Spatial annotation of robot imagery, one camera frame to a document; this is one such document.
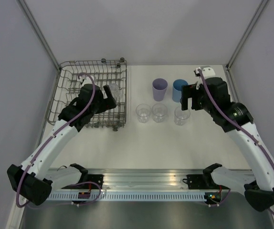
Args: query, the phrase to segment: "dish rack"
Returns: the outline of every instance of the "dish rack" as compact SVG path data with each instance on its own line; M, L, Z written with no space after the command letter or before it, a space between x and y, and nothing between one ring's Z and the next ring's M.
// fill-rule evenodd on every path
M95 114L85 127L99 128L111 127L114 131L124 127L126 123L126 100L127 100L127 65L124 58L119 60L100 61L68 61L60 64L58 80L53 92L53 99L49 102L46 120L55 124L58 115L75 97L81 89L78 81L79 73L89 73L95 77L95 84L99 86L106 98L104 85L115 83L119 87L120 97L117 98L117 107L104 113Z

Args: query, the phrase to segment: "perforated metal strip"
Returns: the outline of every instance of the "perforated metal strip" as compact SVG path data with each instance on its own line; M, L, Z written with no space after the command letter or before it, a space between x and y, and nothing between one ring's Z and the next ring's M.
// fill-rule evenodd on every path
M93 200L99 192L92 191L90 198L78 198L78 191L55 191L47 200L83 201ZM205 201L204 192L106 192L100 201Z

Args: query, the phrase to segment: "metal wire rack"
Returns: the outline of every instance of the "metal wire rack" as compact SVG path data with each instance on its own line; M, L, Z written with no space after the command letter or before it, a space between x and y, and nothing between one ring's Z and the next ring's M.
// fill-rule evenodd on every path
M78 96L81 83L77 79L79 73L89 73L95 77L98 85L106 98L103 86L111 83L118 85L121 96L117 98L117 107L101 114L95 114L90 123L85 127L99 128L111 127L117 131L119 127L124 127L126 123L126 80L127 65L124 58L119 60L100 61L69 61L60 64L58 82L54 90L53 99L49 104L46 120L50 124L55 124L58 115L75 97Z

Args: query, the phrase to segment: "purple cup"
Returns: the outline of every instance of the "purple cup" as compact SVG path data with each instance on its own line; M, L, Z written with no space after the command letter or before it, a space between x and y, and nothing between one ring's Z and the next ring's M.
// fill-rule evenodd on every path
M168 82L164 79L158 78L153 81L153 98L155 101L162 101L164 99Z

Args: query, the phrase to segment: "gray floor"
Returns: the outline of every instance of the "gray floor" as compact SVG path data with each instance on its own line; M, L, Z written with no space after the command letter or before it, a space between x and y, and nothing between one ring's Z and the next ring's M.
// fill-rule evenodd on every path
M272 217L231 194L218 208L196 202L97 202L27 208L21 229L274 229Z

